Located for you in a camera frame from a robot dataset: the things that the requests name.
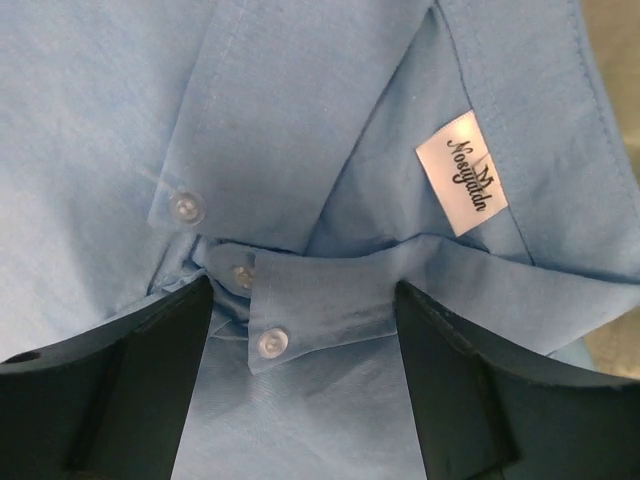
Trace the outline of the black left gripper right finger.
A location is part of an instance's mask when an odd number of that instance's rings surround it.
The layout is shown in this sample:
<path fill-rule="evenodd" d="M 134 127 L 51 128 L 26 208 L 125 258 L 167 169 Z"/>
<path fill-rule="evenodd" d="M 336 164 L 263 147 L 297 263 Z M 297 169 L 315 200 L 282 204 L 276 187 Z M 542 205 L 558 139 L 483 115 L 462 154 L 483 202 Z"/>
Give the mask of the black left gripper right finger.
<path fill-rule="evenodd" d="M 639 384 L 537 354 L 401 282 L 397 335 L 430 479 L 635 479 Z"/>

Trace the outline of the light blue long sleeve shirt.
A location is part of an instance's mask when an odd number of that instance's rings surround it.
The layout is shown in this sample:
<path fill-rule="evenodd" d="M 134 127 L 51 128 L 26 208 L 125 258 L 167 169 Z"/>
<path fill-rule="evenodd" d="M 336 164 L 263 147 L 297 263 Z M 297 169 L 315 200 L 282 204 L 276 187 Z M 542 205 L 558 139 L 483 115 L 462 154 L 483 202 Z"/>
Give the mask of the light blue long sleeve shirt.
<path fill-rule="evenodd" d="M 5 1 L 1 355 L 199 278 L 177 479 L 421 479 L 405 280 L 528 349 L 639 303 L 575 1 Z"/>

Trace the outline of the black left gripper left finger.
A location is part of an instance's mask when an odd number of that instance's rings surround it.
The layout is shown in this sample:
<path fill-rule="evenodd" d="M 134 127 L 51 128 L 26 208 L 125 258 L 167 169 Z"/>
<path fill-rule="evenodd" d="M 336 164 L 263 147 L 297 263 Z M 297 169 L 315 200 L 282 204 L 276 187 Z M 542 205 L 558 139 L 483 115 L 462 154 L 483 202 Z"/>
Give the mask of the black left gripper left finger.
<path fill-rule="evenodd" d="M 205 277 L 1 364 L 4 479 L 171 477 L 214 304 Z"/>

